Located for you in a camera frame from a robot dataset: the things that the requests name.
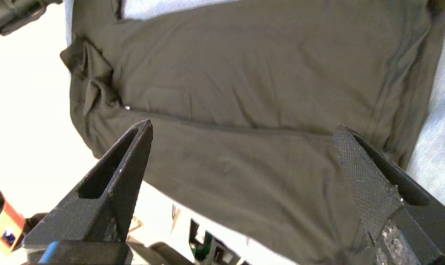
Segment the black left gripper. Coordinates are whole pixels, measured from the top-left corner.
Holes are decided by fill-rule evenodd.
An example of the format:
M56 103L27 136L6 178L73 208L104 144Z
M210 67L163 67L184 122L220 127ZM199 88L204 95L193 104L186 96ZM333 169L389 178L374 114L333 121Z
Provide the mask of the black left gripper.
M6 36L41 18L51 4L62 0L0 0L0 35Z

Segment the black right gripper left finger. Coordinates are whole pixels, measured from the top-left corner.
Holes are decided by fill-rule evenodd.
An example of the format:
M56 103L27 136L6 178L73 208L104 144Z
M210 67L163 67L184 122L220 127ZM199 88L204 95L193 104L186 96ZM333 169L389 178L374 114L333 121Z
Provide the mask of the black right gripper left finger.
M131 126L86 176L28 233L39 252L60 240L120 242L127 238L153 140L150 120Z

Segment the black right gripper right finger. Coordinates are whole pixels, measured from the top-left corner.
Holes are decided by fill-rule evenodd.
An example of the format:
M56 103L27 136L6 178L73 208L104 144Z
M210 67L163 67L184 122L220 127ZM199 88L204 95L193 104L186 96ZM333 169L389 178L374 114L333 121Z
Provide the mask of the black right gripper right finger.
M334 142L378 264L445 264L445 206L357 131Z

